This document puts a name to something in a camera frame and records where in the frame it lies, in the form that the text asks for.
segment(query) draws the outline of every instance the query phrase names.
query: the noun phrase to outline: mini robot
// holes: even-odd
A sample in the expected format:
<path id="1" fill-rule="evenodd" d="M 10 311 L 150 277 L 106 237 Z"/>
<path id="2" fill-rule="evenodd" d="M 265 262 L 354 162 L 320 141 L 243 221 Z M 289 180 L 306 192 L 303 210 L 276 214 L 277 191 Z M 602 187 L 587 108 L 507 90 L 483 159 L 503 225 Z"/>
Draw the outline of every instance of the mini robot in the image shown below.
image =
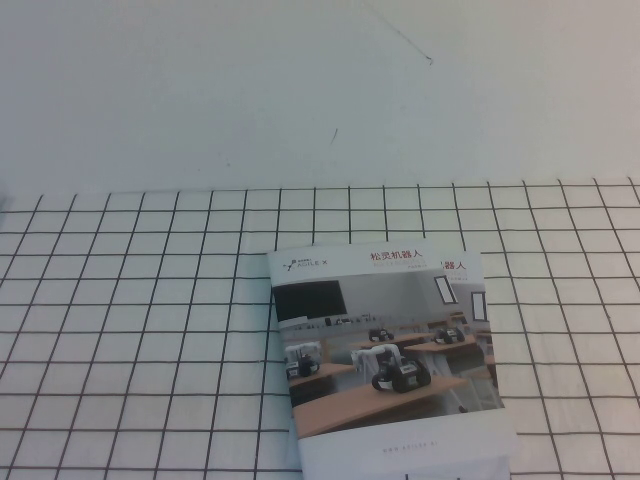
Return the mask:
<path id="1" fill-rule="evenodd" d="M 400 355 L 397 345 L 378 345 L 368 350 L 351 352 L 351 360 L 356 369 L 363 364 L 364 357 L 389 352 L 388 360 L 378 360 L 378 373 L 371 378 L 371 385 L 379 391 L 406 393 L 431 383 L 431 375 L 418 360 L 407 360 Z"/>
<path id="2" fill-rule="evenodd" d="M 284 349 L 287 380 L 298 377 L 309 377 L 320 370 L 320 363 L 312 355 L 320 357 L 320 342 L 301 343 Z"/>
<path id="3" fill-rule="evenodd" d="M 386 328 L 372 328 L 369 330 L 369 340 L 372 342 L 386 342 L 393 340 L 393 333 Z"/>
<path id="4" fill-rule="evenodd" d="M 451 345 L 454 342 L 464 342 L 464 333 L 459 328 L 444 328 L 436 332 L 434 339 L 441 345 Z"/>

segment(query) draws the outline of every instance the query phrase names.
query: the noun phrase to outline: black screen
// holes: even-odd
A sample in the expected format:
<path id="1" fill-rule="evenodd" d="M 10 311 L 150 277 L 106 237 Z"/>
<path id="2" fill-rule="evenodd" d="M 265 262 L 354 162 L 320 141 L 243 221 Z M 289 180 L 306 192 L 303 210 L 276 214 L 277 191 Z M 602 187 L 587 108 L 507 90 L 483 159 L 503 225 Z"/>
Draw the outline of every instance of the black screen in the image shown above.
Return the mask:
<path id="1" fill-rule="evenodd" d="M 278 321 L 297 317 L 330 317 L 346 315 L 340 282 L 296 283 L 273 287 Z"/>

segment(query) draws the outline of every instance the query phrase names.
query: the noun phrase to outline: table surface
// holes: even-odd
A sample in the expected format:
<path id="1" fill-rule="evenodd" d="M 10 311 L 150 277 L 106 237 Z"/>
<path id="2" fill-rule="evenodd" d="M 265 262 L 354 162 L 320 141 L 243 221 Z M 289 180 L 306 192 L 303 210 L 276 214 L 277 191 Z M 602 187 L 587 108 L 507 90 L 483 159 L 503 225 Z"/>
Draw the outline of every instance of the table surface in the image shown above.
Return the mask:
<path id="1" fill-rule="evenodd" d="M 640 201 L 611 183 L 8 200 L 0 478 L 301 479 L 264 252 L 423 237 L 482 252 L 513 478 L 640 475 Z"/>
<path id="2" fill-rule="evenodd" d="M 418 345 L 410 345 L 408 347 L 404 347 L 404 349 L 410 352 L 447 353 L 453 352 L 460 348 L 468 347 L 469 345 L 474 345 L 475 343 L 476 337 L 474 337 L 473 335 L 467 335 L 464 339 L 464 342 L 456 342 L 449 345 L 447 345 L 446 343 L 440 344 L 436 342 L 420 343 Z"/>
<path id="3" fill-rule="evenodd" d="M 427 399 L 465 385 L 467 380 L 457 377 L 433 376 L 426 387 L 407 393 L 379 392 L 370 384 L 334 393 L 293 408 L 298 436 L 310 437 L 326 433 L 357 420 L 400 408 L 411 402 Z"/>
<path id="4" fill-rule="evenodd" d="M 376 345 L 388 345 L 390 343 L 396 344 L 396 343 L 403 343 L 403 342 L 410 342 L 412 340 L 421 340 L 423 338 L 433 338 L 435 337 L 435 334 L 433 333 L 407 333 L 405 335 L 395 335 L 393 337 L 393 340 L 384 340 L 381 342 L 371 342 L 369 340 L 364 340 L 362 342 L 354 342 L 354 343 L 350 343 L 349 346 L 352 348 L 371 348 L 371 347 L 375 347 Z"/>
<path id="5" fill-rule="evenodd" d="M 480 370 L 473 372 L 469 375 L 470 378 L 476 378 L 478 380 L 491 380 L 491 372 L 489 370 Z"/>
<path id="6" fill-rule="evenodd" d="M 293 380 L 289 380 L 290 387 L 297 387 L 305 383 L 314 382 L 321 378 L 331 377 L 332 375 L 340 375 L 341 373 L 353 372 L 355 367 L 353 365 L 342 365 L 340 363 L 322 363 L 320 364 L 320 370 L 314 375 L 308 377 L 298 377 Z"/>

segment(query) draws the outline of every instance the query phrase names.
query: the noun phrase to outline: classroom wall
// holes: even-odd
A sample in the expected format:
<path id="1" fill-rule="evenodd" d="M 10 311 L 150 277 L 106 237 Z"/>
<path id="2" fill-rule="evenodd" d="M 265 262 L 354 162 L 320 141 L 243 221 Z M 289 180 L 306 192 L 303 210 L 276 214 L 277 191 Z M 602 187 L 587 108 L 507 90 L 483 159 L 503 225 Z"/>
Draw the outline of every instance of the classroom wall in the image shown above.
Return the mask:
<path id="1" fill-rule="evenodd" d="M 442 303 L 430 272 L 354 275 L 339 281 L 349 315 L 440 319 L 457 310 Z"/>
<path id="2" fill-rule="evenodd" d="M 481 283 L 452 283 L 451 287 L 458 299 L 458 310 L 464 313 L 469 324 L 473 322 L 473 305 L 471 304 L 471 292 L 484 292 L 485 286 Z"/>

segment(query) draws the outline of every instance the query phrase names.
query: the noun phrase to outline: booklet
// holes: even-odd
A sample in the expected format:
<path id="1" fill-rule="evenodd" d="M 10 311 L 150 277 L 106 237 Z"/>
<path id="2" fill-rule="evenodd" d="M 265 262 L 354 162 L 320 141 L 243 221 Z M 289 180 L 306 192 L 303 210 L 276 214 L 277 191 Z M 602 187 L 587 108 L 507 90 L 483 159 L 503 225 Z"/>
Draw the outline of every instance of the booklet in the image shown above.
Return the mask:
<path id="1" fill-rule="evenodd" d="M 479 254 L 407 240 L 268 259 L 305 480 L 509 478 Z"/>

